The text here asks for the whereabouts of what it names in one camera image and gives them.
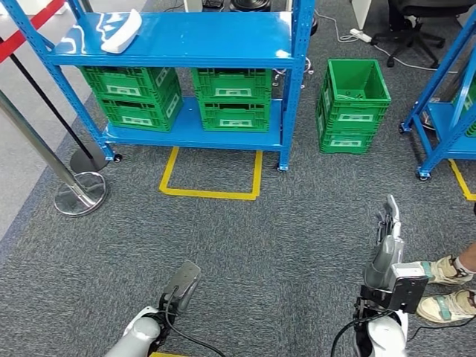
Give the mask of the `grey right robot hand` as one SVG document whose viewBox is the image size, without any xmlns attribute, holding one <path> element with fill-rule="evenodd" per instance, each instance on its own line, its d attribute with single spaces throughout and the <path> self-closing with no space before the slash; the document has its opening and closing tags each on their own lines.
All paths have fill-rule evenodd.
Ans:
<svg viewBox="0 0 476 357">
<path fill-rule="evenodd" d="M 377 238 L 371 260 L 364 269 L 364 283 L 373 289 L 389 289 L 389 272 L 403 259 L 404 243 L 401 238 L 401 215 L 395 199 L 388 194 L 385 213 L 379 213 Z"/>
</svg>

